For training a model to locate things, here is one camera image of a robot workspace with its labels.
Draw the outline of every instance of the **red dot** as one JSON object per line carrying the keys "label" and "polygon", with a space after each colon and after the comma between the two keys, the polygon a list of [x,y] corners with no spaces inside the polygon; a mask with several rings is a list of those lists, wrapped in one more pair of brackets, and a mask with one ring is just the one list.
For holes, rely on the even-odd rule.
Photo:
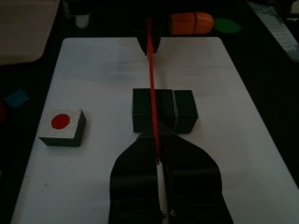
{"label": "red dot", "polygon": [[70,123],[71,123],[71,118],[66,114],[56,115],[51,120],[51,126],[56,130],[64,129],[70,125]]}

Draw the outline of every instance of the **white board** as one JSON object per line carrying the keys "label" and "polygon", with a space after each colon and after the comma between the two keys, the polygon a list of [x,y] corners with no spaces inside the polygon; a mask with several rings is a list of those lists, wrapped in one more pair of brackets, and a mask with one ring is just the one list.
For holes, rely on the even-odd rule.
{"label": "white board", "polygon": [[[298,224],[295,182],[220,39],[163,38],[155,85],[192,90],[200,117],[182,137],[219,165],[234,222]],[[82,108],[87,128],[79,148],[50,147],[35,139],[14,224],[108,223],[110,173],[136,140],[134,88],[150,88],[135,38],[64,40],[44,110]]]}

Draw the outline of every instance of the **green object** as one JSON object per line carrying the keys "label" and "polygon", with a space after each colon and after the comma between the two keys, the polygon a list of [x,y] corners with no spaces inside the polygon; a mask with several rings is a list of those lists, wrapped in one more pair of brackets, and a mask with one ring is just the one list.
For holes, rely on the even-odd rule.
{"label": "green object", "polygon": [[240,32],[242,27],[232,20],[220,17],[214,20],[214,29],[223,33],[236,33]]}
{"label": "green object", "polygon": [[[158,121],[174,129],[176,117],[174,107],[174,91],[171,89],[155,90]],[[144,132],[152,129],[151,89],[134,89],[134,132]]]}
{"label": "green object", "polygon": [[178,110],[178,121],[174,132],[188,134],[192,132],[199,114],[191,90],[174,90],[174,98]]}
{"label": "green object", "polygon": [[[191,90],[156,89],[158,121],[178,134],[192,132],[198,110]],[[134,132],[152,130],[151,89],[134,89]]]}

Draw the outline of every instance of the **orange object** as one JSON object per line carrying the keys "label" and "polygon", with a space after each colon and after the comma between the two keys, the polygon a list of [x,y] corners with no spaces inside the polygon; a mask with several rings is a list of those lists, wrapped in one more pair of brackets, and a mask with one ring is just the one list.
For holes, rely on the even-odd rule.
{"label": "orange object", "polygon": [[171,15],[172,35],[203,35],[214,26],[212,16],[206,12],[186,12]]}

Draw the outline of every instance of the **red rod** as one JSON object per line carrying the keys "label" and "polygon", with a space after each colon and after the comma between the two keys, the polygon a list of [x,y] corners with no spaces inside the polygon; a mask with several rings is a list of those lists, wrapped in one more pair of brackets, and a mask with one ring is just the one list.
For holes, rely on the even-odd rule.
{"label": "red rod", "polygon": [[152,19],[146,20],[147,25],[147,59],[150,65],[150,81],[151,81],[151,103],[152,103],[152,123],[154,123],[154,143],[155,143],[155,156],[156,163],[160,162],[160,142],[159,142],[159,123],[156,114],[156,102],[155,102],[155,49],[152,41]]}

